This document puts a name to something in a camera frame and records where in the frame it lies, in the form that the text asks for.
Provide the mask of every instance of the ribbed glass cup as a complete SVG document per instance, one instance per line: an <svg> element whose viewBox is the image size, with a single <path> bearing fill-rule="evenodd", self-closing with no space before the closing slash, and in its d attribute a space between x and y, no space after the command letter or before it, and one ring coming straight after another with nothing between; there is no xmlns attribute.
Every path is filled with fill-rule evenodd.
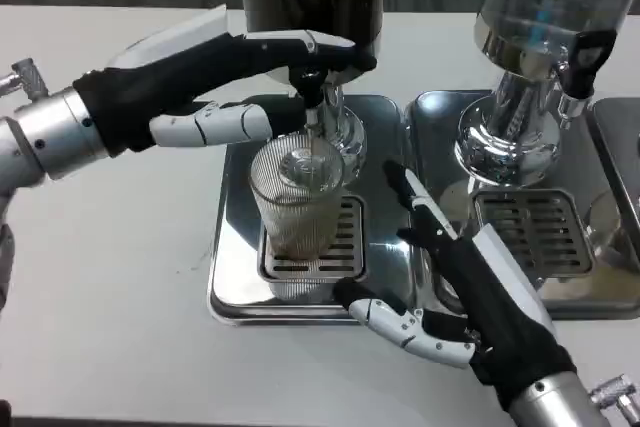
<svg viewBox="0 0 640 427"><path fill-rule="evenodd" d="M274 253L315 259L331 245L343 176L340 152L322 138L289 135L258 151L249 182Z"/></svg>

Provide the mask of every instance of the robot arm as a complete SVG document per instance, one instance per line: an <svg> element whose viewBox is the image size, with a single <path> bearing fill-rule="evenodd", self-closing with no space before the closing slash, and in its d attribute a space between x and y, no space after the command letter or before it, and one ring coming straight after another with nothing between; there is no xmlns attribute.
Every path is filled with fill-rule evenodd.
<svg viewBox="0 0 640 427"><path fill-rule="evenodd" d="M195 114L175 112L228 82L278 67L367 71L375 64L353 42L312 31L232 36L224 6L137 42L105 69L51 96L28 61L0 80L0 93L22 83L32 100L13 118L0 119L0 194L127 149L265 140L298 130L304 111L208 104Z"/></svg>
<svg viewBox="0 0 640 427"><path fill-rule="evenodd" d="M592 394L585 390L542 302L490 225L472 239L463 238L413 172L387 162L385 173L411 213L412 228L398 235L428 251L467 317L422 309L410 313L344 279L334 295L356 320L420 357L470 365L520 427L606 426L600 409L614 403L627 419L636 419L631 425L640 425L640 410L628 395L635 386L628 379L614 379Z"/></svg>

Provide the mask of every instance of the drip tray grate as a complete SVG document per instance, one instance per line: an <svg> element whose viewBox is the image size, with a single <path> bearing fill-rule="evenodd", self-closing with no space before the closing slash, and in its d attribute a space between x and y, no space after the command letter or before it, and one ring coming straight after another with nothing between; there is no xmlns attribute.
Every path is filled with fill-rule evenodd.
<svg viewBox="0 0 640 427"><path fill-rule="evenodd" d="M587 274L592 257L572 198L558 189L480 190L479 224L491 224L531 276Z"/></svg>
<svg viewBox="0 0 640 427"><path fill-rule="evenodd" d="M335 282L364 274L363 204L355 196L342 198L336 237L329 249L310 261L290 259L273 252L263 229L258 256L260 275L269 282Z"/></svg>

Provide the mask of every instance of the stainless steel tray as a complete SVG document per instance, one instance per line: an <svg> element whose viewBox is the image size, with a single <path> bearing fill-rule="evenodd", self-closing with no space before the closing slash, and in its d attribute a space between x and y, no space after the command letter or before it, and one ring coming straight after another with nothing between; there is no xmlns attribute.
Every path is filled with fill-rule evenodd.
<svg viewBox="0 0 640 427"><path fill-rule="evenodd" d="M257 96L247 102L298 102L285 96ZM408 306L416 305L416 273L409 249L395 235L408 223L407 212L387 187L382 162L405 160L402 117L390 100L379 96L346 96L345 104L364 123L368 146L365 166L348 190L363 203L364 283L380 293L389 292ZM241 323L354 322L327 291L305 295L282 283L269 282L259 273L262 235L260 216L247 181L251 159L262 143L227 148L218 224L209 278L209 302L215 317Z"/></svg>
<svg viewBox="0 0 640 427"><path fill-rule="evenodd" d="M471 197L479 187L470 182L453 154L458 119L470 103L487 94L487 91L426 92L407 111L414 167L434 199L458 226L466 225L472 217ZM568 192L587 233L599 234L590 237L606 239L600 246L602 249L595 249L597 255L587 275L552 276L539 287L538 293L556 319L626 318L639 313L640 268L634 252L626 249L620 256L600 255L607 254L609 241L614 237L623 246L629 239L640 240L637 223L640 102L611 104L609 99L599 102L595 114L587 112L563 132L562 154L556 167L535 186ZM615 179L618 181L610 186L609 181ZM616 204L627 213L627 222L620 228L616 228L620 224L616 223ZM441 285L437 276L433 281L436 286ZM439 294L446 295L446 288L440 289Z"/></svg>

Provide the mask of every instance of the white countertop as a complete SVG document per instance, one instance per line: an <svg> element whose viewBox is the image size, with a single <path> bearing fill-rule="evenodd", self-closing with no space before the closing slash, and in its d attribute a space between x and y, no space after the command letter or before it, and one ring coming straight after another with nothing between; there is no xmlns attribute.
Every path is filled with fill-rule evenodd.
<svg viewBox="0 0 640 427"><path fill-rule="evenodd" d="M0 7L0 74L26 56L50 90L100 68L188 10ZM234 30L244 16L231 12ZM491 87L471 14L386 14L379 67L348 92L404 106L427 90ZM597 87L640 96L640 18ZM266 76L221 102L283 92ZM7 113L25 99L0 101ZM414 358L360 327L229 327L206 306L223 148L153 148L21 191L0 319L0 398L18 416L304 426L511 425L469 371ZM563 322L588 386L640 381L640 320ZM615 416L615 425L625 425Z"/></svg>

